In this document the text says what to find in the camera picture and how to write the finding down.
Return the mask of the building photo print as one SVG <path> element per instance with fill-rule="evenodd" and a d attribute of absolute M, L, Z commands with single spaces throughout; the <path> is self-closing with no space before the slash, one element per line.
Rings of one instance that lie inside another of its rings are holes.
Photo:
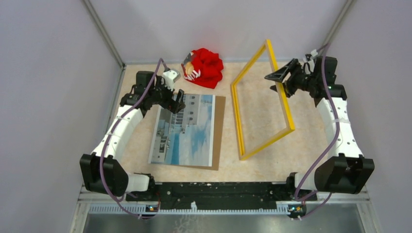
<path fill-rule="evenodd" d="M 173 166 L 212 167 L 214 95 L 185 94 L 176 114 L 159 108 L 148 162 Z"/>

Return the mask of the yellow wooden picture frame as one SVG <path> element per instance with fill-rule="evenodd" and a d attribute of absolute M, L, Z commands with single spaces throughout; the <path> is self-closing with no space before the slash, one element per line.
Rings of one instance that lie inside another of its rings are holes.
<path fill-rule="evenodd" d="M 256 146 L 252 150 L 246 151 L 245 149 L 237 85 L 242 80 L 242 78 L 247 74 L 250 68 L 257 62 L 258 58 L 260 58 L 263 53 L 267 53 L 268 55 L 269 64 L 271 66 L 272 72 L 277 71 L 278 64 L 277 64 L 277 60 L 276 60 L 275 52 L 273 50 L 272 43 L 269 39 L 266 39 L 263 42 L 263 44 L 259 47 L 257 52 L 248 60 L 246 65 L 242 68 L 242 70 L 238 73 L 238 75 L 236 76 L 236 78 L 233 80 L 233 82 L 230 85 L 234 122 L 235 122 L 236 136 L 237 136 L 237 145 L 238 145 L 238 152 L 239 152 L 239 160 L 241 161 L 245 161 L 251 158 L 252 156 L 255 156 L 258 152 L 262 151 L 263 149 L 269 147 L 273 143 L 277 142 L 278 140 L 284 138 L 285 136 L 295 131 L 295 125 L 294 125 L 292 113 L 291 113 L 291 110 L 288 104 L 288 100 L 283 92 L 277 93 L 279 100 L 280 100 L 280 105 L 282 108 L 282 113 L 283 113 L 283 117 L 286 123 L 286 127 L 282 129 L 281 131 L 275 133 L 269 139 L 267 139 L 260 145 Z"/>

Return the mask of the brown cardboard backing board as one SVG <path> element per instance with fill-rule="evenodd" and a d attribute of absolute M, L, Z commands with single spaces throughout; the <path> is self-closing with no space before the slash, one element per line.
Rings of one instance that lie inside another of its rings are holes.
<path fill-rule="evenodd" d="M 196 169 L 219 169 L 226 97 L 199 95 L 198 113 L 189 122 L 179 143 L 179 165 Z"/>

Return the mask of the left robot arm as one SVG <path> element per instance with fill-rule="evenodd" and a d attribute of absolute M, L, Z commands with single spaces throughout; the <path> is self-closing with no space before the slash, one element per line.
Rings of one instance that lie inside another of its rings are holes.
<path fill-rule="evenodd" d="M 136 83 L 120 100 L 112 125 L 91 154 L 83 154 L 80 168 L 86 190 L 121 197 L 137 192 L 143 200 L 154 198 L 156 188 L 149 174 L 127 173 L 120 164 L 135 128 L 154 105 L 171 113 L 185 108 L 184 91 L 174 94 L 180 72 L 168 68 L 161 75 L 152 71 L 136 73 Z"/>

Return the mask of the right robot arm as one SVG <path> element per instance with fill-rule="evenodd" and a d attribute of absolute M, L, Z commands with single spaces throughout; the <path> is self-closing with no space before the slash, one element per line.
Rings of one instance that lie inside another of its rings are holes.
<path fill-rule="evenodd" d="M 309 93 L 319 112 L 328 146 L 320 159 L 304 174 L 292 173 L 294 181 L 285 186 L 285 194 L 298 200 L 305 190 L 358 194 L 375 170 L 373 159 L 366 158 L 353 135 L 347 112 L 347 93 L 336 83 L 335 57 L 316 57 L 305 64 L 292 59 L 264 78 L 280 84 L 286 97 L 297 90 Z"/>

